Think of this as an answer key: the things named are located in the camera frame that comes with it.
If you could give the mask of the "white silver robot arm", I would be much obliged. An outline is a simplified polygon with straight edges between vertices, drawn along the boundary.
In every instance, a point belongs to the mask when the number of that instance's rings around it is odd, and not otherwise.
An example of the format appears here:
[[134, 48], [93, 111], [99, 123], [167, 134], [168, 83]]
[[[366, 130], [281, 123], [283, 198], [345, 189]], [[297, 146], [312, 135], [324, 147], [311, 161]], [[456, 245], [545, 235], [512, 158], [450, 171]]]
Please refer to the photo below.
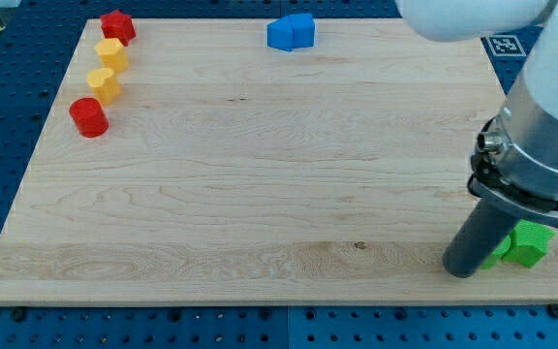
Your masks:
[[558, 229], [558, 0], [396, 6], [416, 33], [435, 42], [541, 27], [506, 100], [477, 137], [468, 186], [480, 201], [459, 235], [505, 236], [521, 219]]

